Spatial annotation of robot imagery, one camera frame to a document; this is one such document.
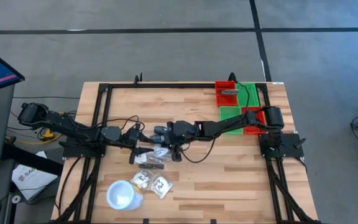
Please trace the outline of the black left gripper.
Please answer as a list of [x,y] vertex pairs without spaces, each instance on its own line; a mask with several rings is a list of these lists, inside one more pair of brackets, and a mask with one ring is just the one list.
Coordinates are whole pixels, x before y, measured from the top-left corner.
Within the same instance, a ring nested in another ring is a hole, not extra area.
[[140,142],[147,142],[154,144],[155,142],[140,132],[140,125],[136,124],[134,127],[131,127],[124,135],[124,144],[131,150],[129,156],[129,163],[133,164],[135,162],[135,157],[143,153],[154,152],[154,149],[137,147],[138,138]]

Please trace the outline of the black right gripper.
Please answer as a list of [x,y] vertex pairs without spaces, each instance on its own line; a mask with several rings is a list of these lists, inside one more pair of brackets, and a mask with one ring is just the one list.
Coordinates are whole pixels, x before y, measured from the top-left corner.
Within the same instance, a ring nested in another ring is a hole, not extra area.
[[167,126],[161,126],[160,129],[166,132],[163,144],[171,150],[172,161],[181,162],[182,145],[194,140],[196,134],[195,125],[186,121],[169,121]]

